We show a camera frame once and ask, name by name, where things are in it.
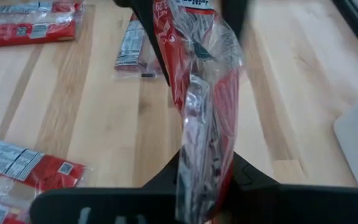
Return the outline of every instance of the light wood surface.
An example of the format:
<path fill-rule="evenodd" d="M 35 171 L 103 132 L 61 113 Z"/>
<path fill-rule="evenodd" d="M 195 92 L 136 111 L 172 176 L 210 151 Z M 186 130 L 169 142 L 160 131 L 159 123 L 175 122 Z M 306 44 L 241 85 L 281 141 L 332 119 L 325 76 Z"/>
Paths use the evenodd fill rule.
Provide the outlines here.
<path fill-rule="evenodd" d="M 113 79 L 131 11 L 86 1 L 76 42 L 0 48 L 0 139 L 141 186 L 180 147 L 163 78 Z M 236 151 L 281 182 L 356 182 L 333 122 L 358 100 L 358 40 L 327 0 L 258 0 L 245 35 Z"/>

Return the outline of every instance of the plastic bag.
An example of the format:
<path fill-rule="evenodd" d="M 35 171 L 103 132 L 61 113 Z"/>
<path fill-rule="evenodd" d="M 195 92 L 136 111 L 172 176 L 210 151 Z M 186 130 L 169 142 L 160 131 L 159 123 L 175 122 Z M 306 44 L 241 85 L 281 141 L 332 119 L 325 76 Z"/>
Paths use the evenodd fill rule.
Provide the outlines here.
<path fill-rule="evenodd" d="M 115 68 L 117 78 L 155 78 L 162 74 L 150 40 L 135 14 L 129 21 Z"/>
<path fill-rule="evenodd" d="M 90 169 L 0 141 L 0 223 L 27 223 L 33 199 L 46 190 L 82 186 Z"/>
<path fill-rule="evenodd" d="M 203 223 L 232 177 L 242 48 L 208 1 L 156 0 L 154 31 L 183 119 L 176 217 Z"/>
<path fill-rule="evenodd" d="M 73 40 L 82 15 L 80 0 L 0 6 L 0 46 Z"/>

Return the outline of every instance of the wood grain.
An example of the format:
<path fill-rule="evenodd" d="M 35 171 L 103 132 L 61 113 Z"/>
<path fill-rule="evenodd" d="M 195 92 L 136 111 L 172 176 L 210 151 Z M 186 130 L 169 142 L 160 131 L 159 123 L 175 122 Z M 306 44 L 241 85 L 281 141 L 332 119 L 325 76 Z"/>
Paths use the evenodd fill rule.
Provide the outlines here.
<path fill-rule="evenodd" d="M 0 139 L 92 167 L 90 186 L 141 186 L 181 119 L 163 78 L 114 79 L 131 10 L 85 3 L 78 40 L 0 48 Z M 357 38 L 330 1 L 251 8 L 235 150 L 281 182 L 355 186 L 333 122 L 358 100 Z"/>

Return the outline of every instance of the snack package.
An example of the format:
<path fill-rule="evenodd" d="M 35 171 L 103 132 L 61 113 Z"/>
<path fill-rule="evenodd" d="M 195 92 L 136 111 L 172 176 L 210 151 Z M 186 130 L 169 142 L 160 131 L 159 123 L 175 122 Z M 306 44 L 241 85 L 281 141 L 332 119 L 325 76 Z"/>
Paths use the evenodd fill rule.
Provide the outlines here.
<path fill-rule="evenodd" d="M 155 0 L 154 31 L 183 119 L 176 216 L 204 223 L 232 177 L 242 48 L 209 1 Z"/>
<path fill-rule="evenodd" d="M 46 190 L 80 187 L 89 168 L 0 141 L 0 223 L 28 222 L 33 199 Z"/>
<path fill-rule="evenodd" d="M 0 6 L 0 46 L 73 40 L 82 15 L 79 0 Z"/>
<path fill-rule="evenodd" d="M 155 78 L 162 73 L 147 34 L 132 13 L 116 60 L 117 78 Z"/>

